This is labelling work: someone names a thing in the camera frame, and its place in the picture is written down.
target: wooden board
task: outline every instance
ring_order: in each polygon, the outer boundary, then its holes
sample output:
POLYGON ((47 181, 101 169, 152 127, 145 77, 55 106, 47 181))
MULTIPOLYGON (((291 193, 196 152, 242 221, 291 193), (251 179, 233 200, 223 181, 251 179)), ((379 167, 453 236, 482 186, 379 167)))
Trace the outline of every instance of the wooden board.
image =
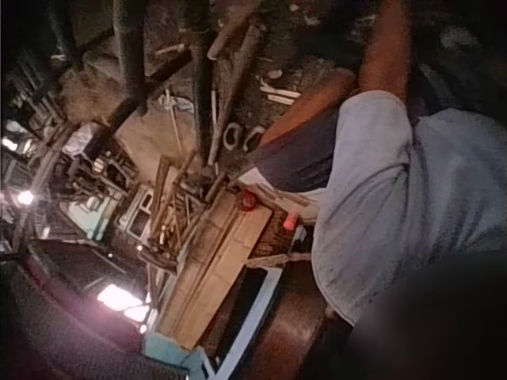
POLYGON ((272 211, 258 206, 251 212, 240 211, 237 228, 219 248, 199 289, 180 320, 173 338, 184 348, 193 349, 227 296, 255 243, 271 217, 272 211))
POLYGON ((225 193, 206 221, 170 300, 162 310, 158 331, 193 349, 271 217, 261 205, 240 211, 234 195, 225 193))

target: debris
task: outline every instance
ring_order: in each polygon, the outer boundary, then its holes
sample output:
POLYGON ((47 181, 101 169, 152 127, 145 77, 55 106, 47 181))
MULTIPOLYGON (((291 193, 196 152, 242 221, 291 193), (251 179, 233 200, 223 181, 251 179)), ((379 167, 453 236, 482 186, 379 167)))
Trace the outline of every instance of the debris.
POLYGON ((277 103, 281 103, 283 105, 291 105, 292 103, 294 103, 294 99, 289 99, 287 97, 279 97, 278 95, 272 94, 268 95, 268 99, 271 101, 275 101, 277 103))
POLYGON ((229 123, 223 133, 223 145, 227 150, 234 150, 239 145, 242 135, 242 127, 238 123, 229 123))
POLYGON ((263 93, 274 93, 276 95, 282 95, 284 97, 292 97, 297 99, 301 96, 301 93, 297 93, 295 91, 289 91, 288 89, 275 89, 274 87, 267 87, 265 85, 261 86, 260 90, 263 93))
POLYGON ((304 15, 304 22, 306 22, 308 26, 320 25, 320 20, 317 17, 307 16, 306 14, 304 15))
POLYGON ((282 74, 282 70, 270 70, 267 75, 269 79, 278 79, 282 76, 282 74))
POLYGON ((255 128, 253 128, 243 142, 243 152, 248 153, 254 150, 261 142, 262 135, 265 132, 266 128, 262 127, 261 125, 257 125, 255 128))
POLYGON ((185 44, 176 44, 176 45, 171 45, 168 47, 164 47, 163 49, 157 50, 155 52, 155 55, 162 55, 165 53, 169 53, 170 51, 177 51, 177 52, 181 53, 184 50, 185 50, 185 44))

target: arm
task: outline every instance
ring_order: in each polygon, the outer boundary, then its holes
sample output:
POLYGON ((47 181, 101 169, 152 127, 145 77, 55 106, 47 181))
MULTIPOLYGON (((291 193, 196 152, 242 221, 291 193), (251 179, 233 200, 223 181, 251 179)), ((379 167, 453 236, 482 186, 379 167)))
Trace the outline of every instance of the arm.
POLYGON ((360 91, 381 89, 406 99, 410 70, 408 0, 383 0, 359 73, 360 91))
POLYGON ((313 89, 303 93, 271 127, 261 140, 265 145, 343 101, 352 91, 356 75, 347 69, 335 69, 313 89))

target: window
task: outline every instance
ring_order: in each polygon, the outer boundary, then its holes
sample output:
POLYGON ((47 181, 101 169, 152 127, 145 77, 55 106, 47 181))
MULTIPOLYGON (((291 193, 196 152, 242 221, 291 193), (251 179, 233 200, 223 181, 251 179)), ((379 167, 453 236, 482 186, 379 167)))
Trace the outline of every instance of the window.
POLYGON ((151 202, 153 200, 152 191, 148 190, 145 192, 139 201, 139 206, 132 214, 132 218, 128 224, 127 231, 130 235, 143 239, 143 236, 147 233, 148 223, 150 222, 151 215, 151 202))
POLYGON ((143 210, 138 210, 128 230, 136 237, 141 238, 143 231, 150 220, 150 214, 143 210))

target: wooden plank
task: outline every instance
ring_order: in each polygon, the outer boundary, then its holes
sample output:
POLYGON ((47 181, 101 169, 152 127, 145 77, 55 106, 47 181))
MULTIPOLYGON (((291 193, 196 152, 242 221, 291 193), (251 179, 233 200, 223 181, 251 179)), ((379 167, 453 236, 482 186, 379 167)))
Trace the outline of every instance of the wooden plank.
POLYGON ((177 282, 166 307, 162 311, 158 331, 171 336, 181 311, 191 299, 213 256, 222 243, 228 227, 236 218, 236 199, 234 194, 223 192, 208 211, 208 220, 197 239, 189 247, 185 266, 178 276, 177 282))
POLYGON ((160 209, 160 202, 162 201, 162 194, 166 186, 167 174, 171 159, 165 155, 160 157, 158 161, 157 176, 155 178, 155 186, 153 191, 153 200, 151 201, 151 224, 153 225, 154 219, 160 209))
POLYGON ((263 206, 250 212, 240 212, 235 228, 219 247, 180 322, 172 331, 172 337, 182 347, 193 349, 196 345, 248 260, 271 214, 272 211, 263 206))

